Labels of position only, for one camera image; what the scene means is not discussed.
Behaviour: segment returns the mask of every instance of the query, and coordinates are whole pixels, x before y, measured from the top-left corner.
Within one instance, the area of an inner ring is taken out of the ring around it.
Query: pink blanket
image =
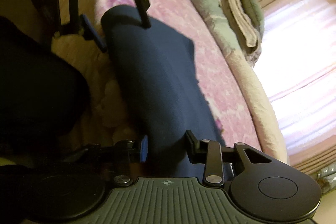
[[[260,149],[250,112],[219,47],[190,0],[150,0],[148,14],[195,44],[195,63],[199,86],[228,146],[245,142]],[[133,0],[96,0],[96,20],[111,7]]]

